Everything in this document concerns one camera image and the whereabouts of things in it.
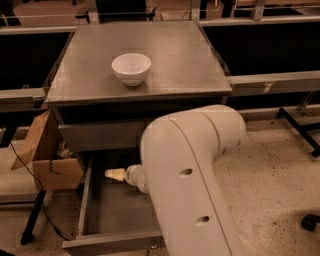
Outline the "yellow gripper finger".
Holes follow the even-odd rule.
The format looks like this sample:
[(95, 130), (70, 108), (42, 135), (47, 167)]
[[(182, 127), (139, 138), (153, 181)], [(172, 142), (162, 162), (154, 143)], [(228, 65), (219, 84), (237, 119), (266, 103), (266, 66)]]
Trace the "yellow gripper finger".
[(118, 182), (123, 182), (125, 180), (126, 171), (123, 168), (117, 169), (107, 169), (105, 171), (105, 177), (116, 180)]

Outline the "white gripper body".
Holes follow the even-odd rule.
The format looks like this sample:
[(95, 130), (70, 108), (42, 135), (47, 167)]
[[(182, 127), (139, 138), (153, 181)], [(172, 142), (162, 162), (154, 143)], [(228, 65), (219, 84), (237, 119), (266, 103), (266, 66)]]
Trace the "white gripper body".
[(142, 165), (129, 166), (126, 169), (125, 180), (129, 185), (137, 187), (142, 193), (149, 193)]

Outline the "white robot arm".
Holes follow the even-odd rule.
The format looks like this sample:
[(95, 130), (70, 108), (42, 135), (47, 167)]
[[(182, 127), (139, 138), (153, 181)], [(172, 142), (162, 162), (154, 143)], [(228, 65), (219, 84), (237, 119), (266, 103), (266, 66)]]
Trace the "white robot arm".
[(155, 119), (140, 143), (142, 174), (169, 256), (246, 256), (213, 171), (243, 142), (242, 116), (224, 105)]

